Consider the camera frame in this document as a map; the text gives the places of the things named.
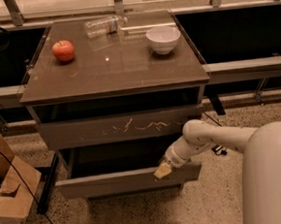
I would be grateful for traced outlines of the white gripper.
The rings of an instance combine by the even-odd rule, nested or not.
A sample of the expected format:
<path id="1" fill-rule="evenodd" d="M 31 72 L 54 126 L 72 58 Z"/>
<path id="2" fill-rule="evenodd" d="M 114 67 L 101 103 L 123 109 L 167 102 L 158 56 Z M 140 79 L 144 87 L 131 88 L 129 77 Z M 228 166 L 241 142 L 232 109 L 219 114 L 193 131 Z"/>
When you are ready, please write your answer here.
<path id="1" fill-rule="evenodd" d="M 172 172 L 172 168 L 180 168 L 191 159 L 192 153 L 187 142 L 174 142 L 165 152 L 166 162 L 161 162 L 154 175 L 163 178 Z"/>

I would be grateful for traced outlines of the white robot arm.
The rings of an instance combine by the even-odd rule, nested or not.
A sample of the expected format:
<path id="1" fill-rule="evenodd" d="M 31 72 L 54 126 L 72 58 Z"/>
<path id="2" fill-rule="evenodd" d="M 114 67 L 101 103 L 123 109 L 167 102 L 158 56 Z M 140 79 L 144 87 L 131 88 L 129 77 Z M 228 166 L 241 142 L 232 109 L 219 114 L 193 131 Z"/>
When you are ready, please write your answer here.
<path id="1" fill-rule="evenodd" d="M 213 126 L 191 119 L 155 171 L 162 178 L 211 145 L 243 154 L 243 224 L 281 224 L 281 121 L 258 127 Z"/>

